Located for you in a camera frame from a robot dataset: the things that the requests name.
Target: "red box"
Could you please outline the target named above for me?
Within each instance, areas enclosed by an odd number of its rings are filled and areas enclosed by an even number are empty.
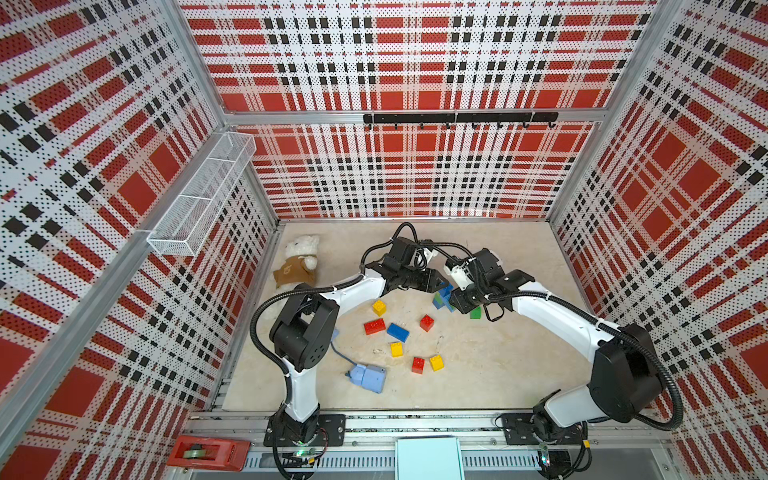
[[[192,445],[201,445],[209,455],[204,458],[184,458],[184,452],[190,450]],[[176,439],[176,445],[170,452],[166,465],[239,472],[245,466],[248,449],[250,449],[250,442],[247,440],[209,439],[182,435]]]
[[[422,328],[428,332],[434,325],[435,320],[433,320],[429,315],[424,315],[424,318],[422,318],[421,322]]]
[[[376,332],[383,332],[386,330],[383,319],[373,320],[363,325],[366,328],[366,335],[372,335]]]
[[[413,358],[413,365],[411,366],[411,372],[422,375],[424,373],[424,359],[420,359],[418,356]]]

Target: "cable tie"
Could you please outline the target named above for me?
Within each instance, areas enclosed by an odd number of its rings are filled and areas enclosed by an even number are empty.
[[[598,321],[597,321],[597,322],[594,324],[594,328],[596,328],[596,329],[598,329],[598,330],[600,330],[600,331],[604,332],[605,330],[603,330],[602,328],[600,328],[600,324],[601,324],[601,323],[607,323],[607,322],[605,321],[605,319],[602,319],[602,318],[600,318],[600,317],[598,317],[598,316],[596,316],[595,318],[596,318],[596,319],[598,319]]]

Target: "white wire mesh basket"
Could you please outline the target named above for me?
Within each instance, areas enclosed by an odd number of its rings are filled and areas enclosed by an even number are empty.
[[[252,135],[222,135],[150,234],[158,254],[194,257],[200,252],[255,152]]]

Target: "beige floor surface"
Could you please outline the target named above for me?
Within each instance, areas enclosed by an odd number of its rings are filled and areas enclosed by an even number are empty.
[[[493,250],[505,271],[524,270],[552,292],[583,307],[578,288],[547,223],[414,223],[419,238],[452,241],[473,252]],[[335,283],[357,271],[362,252],[389,239],[397,223],[288,223],[283,245],[299,235],[320,235],[318,286]],[[379,258],[372,255],[369,260]],[[273,270],[284,261],[279,250]],[[430,267],[442,267],[438,256]],[[270,275],[262,300],[275,291]],[[357,362],[384,366],[384,390],[376,394],[354,386],[344,376],[350,364],[328,353],[318,365],[317,395],[325,409],[498,409],[530,408],[556,389],[567,389],[589,380],[590,366],[567,343],[544,327],[517,313],[507,312],[496,323],[471,320],[469,315],[443,307],[436,310],[432,295],[395,291],[382,298],[387,305],[383,318],[410,331],[405,355],[392,358],[386,332],[366,336],[362,325],[377,318],[372,302],[338,318],[340,330],[334,344]],[[491,313],[498,312],[491,306]],[[272,348],[268,334],[274,316],[259,323],[261,341]],[[435,319],[430,332],[419,327],[424,315]],[[445,368],[433,372],[429,361],[424,375],[411,373],[414,356],[440,354]],[[228,411],[272,411],[283,400],[280,369],[246,340],[224,400]]]

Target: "perforated wall panel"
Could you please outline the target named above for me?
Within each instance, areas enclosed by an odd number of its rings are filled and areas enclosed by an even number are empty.
[[[0,400],[213,125],[155,2],[0,2]]]
[[[179,3],[231,111],[602,107],[657,4]]]
[[[160,478],[212,394],[267,236],[241,179],[197,257],[151,254],[0,477]]]
[[[294,125],[252,133],[256,171],[291,217],[544,218],[591,124]]]
[[[555,226],[595,312],[650,330],[694,478],[768,465],[766,23],[764,2],[688,1]]]

